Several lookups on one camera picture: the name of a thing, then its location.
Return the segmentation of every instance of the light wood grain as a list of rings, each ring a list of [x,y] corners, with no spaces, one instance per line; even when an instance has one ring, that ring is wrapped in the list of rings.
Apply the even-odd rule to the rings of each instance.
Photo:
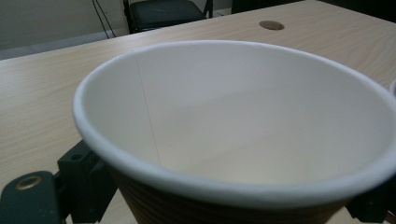
[[[286,28],[270,31],[259,26],[268,20]],[[384,87],[396,78],[396,24],[316,1],[0,61],[0,189],[19,175],[57,171],[56,161],[80,140],[72,119],[72,98],[94,67],[133,49],[191,39],[256,41],[301,49],[350,66]],[[135,223],[119,194],[101,223]],[[343,210],[329,223],[359,222]]]

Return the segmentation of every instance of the paper cup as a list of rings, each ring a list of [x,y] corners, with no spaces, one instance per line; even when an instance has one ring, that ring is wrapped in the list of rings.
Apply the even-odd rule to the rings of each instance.
[[[396,102],[319,56],[237,41],[138,49],[74,118],[139,223],[325,223],[396,172]]]

